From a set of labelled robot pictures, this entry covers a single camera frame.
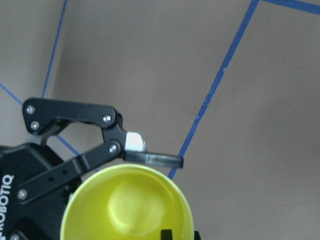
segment silver screw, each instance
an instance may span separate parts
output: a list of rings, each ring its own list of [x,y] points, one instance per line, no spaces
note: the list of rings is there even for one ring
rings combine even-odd
[[[115,153],[117,151],[117,146],[115,144],[110,145],[109,152],[111,154]]]
[[[17,234],[12,234],[11,236],[10,236],[10,240],[19,240],[20,239],[20,237],[19,237],[19,235],[17,235]]]
[[[31,124],[30,124],[30,128],[31,128],[32,130],[37,130],[37,129],[39,128],[39,126],[40,126],[40,124],[39,124],[38,121],[33,121],[33,122],[31,122]]]
[[[26,111],[27,114],[32,115],[32,114],[34,114],[34,112],[36,111],[36,109],[35,109],[34,106],[29,105],[29,106],[26,107],[25,111]]]
[[[111,116],[110,115],[105,115],[102,118],[102,121],[104,121],[106,124],[111,121]]]
[[[24,190],[24,189],[21,189],[21,190],[18,191],[17,197],[20,200],[25,200],[27,198],[27,195],[28,195],[27,191]]]

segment blue line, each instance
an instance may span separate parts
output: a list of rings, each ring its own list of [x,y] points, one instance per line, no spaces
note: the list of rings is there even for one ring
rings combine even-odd
[[[71,146],[66,140],[64,140],[62,136],[57,135],[57,136],[55,136],[55,137],[56,137],[60,142],[62,142],[63,145],[65,145],[65,146],[66,146],[71,152],[73,152],[76,156],[79,156],[79,155],[80,155],[80,153],[79,153],[77,150],[75,150],[74,147]]]
[[[262,0],[262,1],[270,4],[276,4],[283,7],[295,9],[295,10],[300,10],[310,14],[320,15],[320,5],[316,5],[312,3],[307,3],[303,1],[297,1],[297,0]]]
[[[197,113],[197,115],[194,119],[194,122],[193,122],[184,142],[183,142],[183,145],[182,145],[182,147],[179,151],[179,154],[178,154],[180,157],[183,157],[185,155],[185,153],[186,153],[186,151],[192,141],[192,138],[194,137],[194,135],[196,133],[198,124],[201,121],[203,115],[205,114],[205,112],[206,112],[206,110],[207,110],[207,108],[208,108],[220,82],[221,82],[221,79],[223,78],[223,76],[225,74],[225,69],[228,67],[232,57],[234,56],[234,54],[236,52],[236,49],[240,43],[240,40],[243,37],[243,35],[247,29],[247,26],[248,26],[253,14],[258,6],[258,3],[259,3],[259,0],[252,0],[251,1],[250,5],[249,5],[244,17],[243,17],[243,20],[240,24],[240,27],[234,36],[234,39],[231,43],[231,46],[230,46],[228,52],[226,53],[226,55],[223,59],[223,62],[222,62],[221,66],[220,66],[220,68],[219,68],[219,70],[213,80],[213,83],[212,83],[212,85],[211,85],[211,87],[210,87],[201,107],[200,107],[200,110]],[[168,177],[170,179],[173,179],[176,174],[176,171],[177,171],[177,168],[172,168],[168,174]]]
[[[49,80],[49,76],[50,76],[50,72],[51,72],[52,63],[53,63],[54,57],[55,57],[56,47],[57,47],[57,44],[58,44],[58,39],[59,39],[59,35],[60,35],[61,25],[62,25],[62,22],[63,22],[63,20],[64,20],[64,15],[65,15],[66,7],[67,7],[67,2],[68,2],[68,0],[64,0],[64,2],[63,2],[63,7],[62,7],[62,11],[61,11],[61,15],[60,15],[60,20],[59,20],[59,24],[58,24],[58,29],[57,29],[57,31],[56,31],[55,40],[54,40],[54,44],[53,44],[53,48],[52,48],[52,52],[51,52],[50,61],[49,61],[49,67],[48,67],[48,70],[47,70],[47,72],[46,72],[45,81],[44,81],[44,84],[43,84],[43,89],[42,89],[42,93],[41,93],[41,98],[44,98],[44,97],[45,97],[45,94],[46,94],[47,85],[48,85],[48,80]]]
[[[1,82],[0,82],[0,87],[7,93],[10,95],[10,97],[12,97],[18,104],[20,104],[20,106],[23,105],[22,101],[20,101],[19,98],[17,98],[11,91],[9,91],[8,88],[6,88]]]

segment bolt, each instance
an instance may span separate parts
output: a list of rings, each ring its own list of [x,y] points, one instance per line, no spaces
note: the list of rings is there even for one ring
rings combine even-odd
[[[27,193],[26,190],[20,189],[20,190],[18,191],[17,197],[18,197],[18,199],[20,199],[20,200],[25,200],[25,199],[27,198],[27,195],[28,195],[28,193]]]
[[[115,144],[110,145],[109,152],[111,154],[115,153],[117,151],[117,146]]]
[[[20,239],[20,237],[19,237],[19,235],[17,235],[17,234],[12,234],[11,236],[10,236],[10,240],[19,240]]]
[[[105,115],[102,118],[102,121],[104,121],[106,124],[111,121],[111,116],[110,115]]]
[[[32,105],[27,106],[25,110],[26,110],[26,113],[30,115],[34,114],[34,112],[36,111],[35,107]]]
[[[32,130],[37,130],[37,129],[39,128],[39,126],[40,126],[40,124],[39,124],[38,121],[33,121],[33,122],[31,122],[31,124],[30,124],[30,128],[31,128]]]

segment yellow bowl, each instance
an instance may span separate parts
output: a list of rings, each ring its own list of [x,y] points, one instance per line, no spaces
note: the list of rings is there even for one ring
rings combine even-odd
[[[146,166],[108,167],[88,178],[63,215],[60,240],[193,240],[187,200],[167,176]]]

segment yellow cup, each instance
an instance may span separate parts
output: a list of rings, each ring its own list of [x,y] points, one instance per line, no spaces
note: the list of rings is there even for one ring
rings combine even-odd
[[[63,215],[60,240],[193,240],[194,223],[183,193],[146,166],[108,167],[88,178]]]

